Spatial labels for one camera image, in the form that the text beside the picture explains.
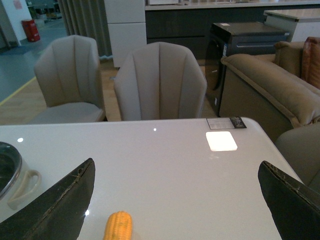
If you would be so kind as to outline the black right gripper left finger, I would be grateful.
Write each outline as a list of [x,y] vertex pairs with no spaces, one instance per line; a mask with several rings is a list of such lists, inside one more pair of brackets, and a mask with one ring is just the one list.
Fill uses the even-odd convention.
[[0,224],[2,240],[76,240],[95,183],[88,158],[23,209]]

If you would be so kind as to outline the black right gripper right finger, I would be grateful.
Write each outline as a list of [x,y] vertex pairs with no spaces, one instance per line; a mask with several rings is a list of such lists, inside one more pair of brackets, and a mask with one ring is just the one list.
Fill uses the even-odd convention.
[[320,238],[320,194],[267,161],[258,169],[263,198],[283,240]]

